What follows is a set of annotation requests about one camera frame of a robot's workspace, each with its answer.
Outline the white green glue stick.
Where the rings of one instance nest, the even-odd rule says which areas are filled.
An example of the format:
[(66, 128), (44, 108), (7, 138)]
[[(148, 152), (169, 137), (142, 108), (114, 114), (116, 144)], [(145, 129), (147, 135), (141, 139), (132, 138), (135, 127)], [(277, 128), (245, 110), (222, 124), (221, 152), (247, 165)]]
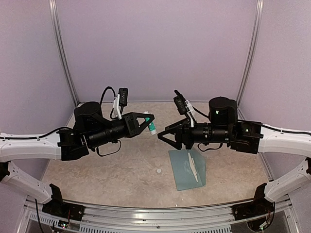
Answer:
[(157, 132), (156, 132), (156, 127), (155, 127), (155, 125), (154, 125), (153, 122), (151, 122), (151, 123), (148, 125), (148, 129), (149, 129), (151, 135), (155, 135), (155, 134), (157, 133)]

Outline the white letter sheet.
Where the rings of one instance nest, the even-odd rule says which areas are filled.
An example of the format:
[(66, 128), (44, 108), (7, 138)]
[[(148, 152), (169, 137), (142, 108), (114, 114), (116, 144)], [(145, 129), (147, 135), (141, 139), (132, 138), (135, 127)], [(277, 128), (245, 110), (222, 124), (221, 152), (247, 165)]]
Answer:
[(195, 163), (194, 163), (194, 159), (192, 158), (191, 154), (188, 152), (188, 159), (189, 159), (189, 165), (190, 165), (190, 169), (194, 175), (194, 178), (196, 180), (196, 182), (198, 182), (198, 176), (197, 176), (197, 170), (195, 167)]

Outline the teal blue envelope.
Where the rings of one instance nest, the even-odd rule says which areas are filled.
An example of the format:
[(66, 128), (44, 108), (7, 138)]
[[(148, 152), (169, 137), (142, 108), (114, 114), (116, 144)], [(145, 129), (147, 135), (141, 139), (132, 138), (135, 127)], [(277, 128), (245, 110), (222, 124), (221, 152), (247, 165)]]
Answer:
[[(197, 170), (198, 182), (190, 169), (188, 152), (194, 159)], [(201, 188), (206, 185), (206, 159), (197, 150), (170, 150), (169, 157), (173, 169), (176, 189), (184, 191)]]

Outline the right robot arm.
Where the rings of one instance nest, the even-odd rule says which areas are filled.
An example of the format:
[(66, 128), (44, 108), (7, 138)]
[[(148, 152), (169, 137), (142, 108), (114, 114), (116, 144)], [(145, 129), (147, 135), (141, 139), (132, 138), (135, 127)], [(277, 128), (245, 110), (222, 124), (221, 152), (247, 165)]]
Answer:
[(301, 188), (311, 181), (311, 133), (309, 131), (275, 128), (256, 121), (238, 119), (237, 103), (226, 97), (216, 97), (208, 102), (209, 123), (197, 123), (193, 107), (181, 95), (174, 98), (181, 115), (187, 117), (165, 128), (157, 136), (177, 150), (190, 150), (194, 144), (226, 144), (237, 152), (285, 153), (304, 156), (296, 168), (277, 180), (256, 188), (254, 201), (248, 205), (252, 215), (258, 216), (268, 202)]

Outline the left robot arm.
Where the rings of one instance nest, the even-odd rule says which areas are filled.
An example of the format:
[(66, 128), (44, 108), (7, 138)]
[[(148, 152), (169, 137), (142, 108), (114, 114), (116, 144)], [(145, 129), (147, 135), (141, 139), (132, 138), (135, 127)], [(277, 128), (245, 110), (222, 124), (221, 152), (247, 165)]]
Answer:
[(37, 158), (78, 160), (102, 145), (140, 135), (155, 118), (153, 114), (130, 112), (108, 120), (103, 117), (101, 105), (94, 101), (77, 107), (74, 117), (73, 128), (60, 127), (43, 135), (0, 135), (0, 182), (15, 187), (39, 203), (48, 204), (58, 216), (68, 211), (60, 189), (35, 179), (13, 161)]

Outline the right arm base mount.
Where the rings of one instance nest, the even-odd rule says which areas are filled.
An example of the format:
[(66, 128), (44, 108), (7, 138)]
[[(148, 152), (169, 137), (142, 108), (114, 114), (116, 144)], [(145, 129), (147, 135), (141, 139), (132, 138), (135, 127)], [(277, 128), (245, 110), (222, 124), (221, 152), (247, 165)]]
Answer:
[(270, 202), (265, 198), (266, 195), (264, 190), (266, 186), (267, 183), (263, 183), (256, 188), (252, 201), (232, 206), (232, 212), (235, 220), (265, 215), (275, 210), (274, 202)]

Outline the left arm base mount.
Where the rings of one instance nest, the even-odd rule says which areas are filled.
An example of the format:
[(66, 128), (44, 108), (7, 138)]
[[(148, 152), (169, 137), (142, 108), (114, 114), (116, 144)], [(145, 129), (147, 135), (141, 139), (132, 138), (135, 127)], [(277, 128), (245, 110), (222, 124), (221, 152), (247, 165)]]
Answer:
[(82, 221), (85, 207), (83, 205), (65, 202), (62, 198), (60, 188), (56, 185), (50, 184), (50, 188), (52, 190), (51, 200), (43, 204), (42, 212), (68, 220)]

